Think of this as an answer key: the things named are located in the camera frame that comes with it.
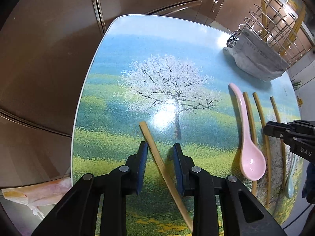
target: light blue spoon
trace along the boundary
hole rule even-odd
[[[288,176],[287,182],[285,184],[285,195],[288,199],[291,199],[293,197],[294,194],[294,185],[293,185],[293,172],[294,172],[294,167],[295,167],[295,163],[296,163],[296,155],[293,154],[293,165],[290,171],[290,174]]]

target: silver bolt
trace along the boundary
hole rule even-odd
[[[232,183],[234,183],[234,182],[237,181],[236,176],[232,176],[232,175],[228,176],[227,179],[228,179],[230,182],[232,182]]]
[[[90,174],[90,173],[84,174],[84,175],[83,175],[83,179],[84,179],[85,181],[91,180],[91,179],[92,179],[92,174]]]
[[[192,171],[196,172],[196,173],[199,173],[201,171],[201,168],[197,167],[197,166],[194,166],[194,167],[192,167]]]
[[[122,165],[122,166],[119,167],[119,170],[120,170],[121,172],[127,172],[127,171],[129,170],[129,167],[126,166],[126,165]]]

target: spoon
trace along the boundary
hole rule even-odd
[[[292,176],[293,176],[293,171],[294,171],[294,167],[295,167],[295,163],[296,163],[296,155],[293,154],[293,165],[292,165],[292,169],[290,171],[290,174],[288,176],[287,182],[285,184],[285,196],[288,199],[292,199],[293,194],[294,194],[294,186],[293,186],[293,180],[292,180]]]
[[[249,180],[261,179],[266,171],[266,160],[262,152],[255,146],[250,137],[249,122],[244,97],[240,89],[230,83],[229,87],[235,93],[242,120],[242,149],[239,165],[242,174]]]

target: table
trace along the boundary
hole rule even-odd
[[[72,139],[73,183],[85,173],[98,176],[124,164],[144,140],[138,125],[145,120],[172,176],[170,148],[179,142],[195,165],[215,176],[234,174],[251,189],[251,181],[239,169],[240,120],[228,84],[248,92],[261,150],[261,124],[252,93],[258,93],[267,121],[275,121],[271,96],[282,122],[299,119],[299,109],[287,73],[264,82],[241,71],[222,51],[228,38],[217,29],[175,18],[117,18],[96,51],[82,90]],[[295,196],[287,199],[281,191],[280,141],[270,138],[270,144],[269,212],[282,224],[296,198],[302,160],[298,158],[294,168]],[[289,167],[292,155],[286,152]],[[257,187],[264,205],[266,186],[265,175]],[[193,199],[184,198],[184,203],[193,215]],[[138,197],[127,196],[126,212],[128,235],[191,235],[151,154],[143,189]],[[219,225],[223,234],[222,221]]]

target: printed tree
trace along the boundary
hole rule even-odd
[[[174,137],[180,140],[180,114],[193,110],[211,109],[218,94],[205,88],[209,77],[200,75],[194,63],[174,56],[152,56],[143,62],[133,62],[133,70],[123,73],[123,86],[128,108],[133,111],[174,106]]]

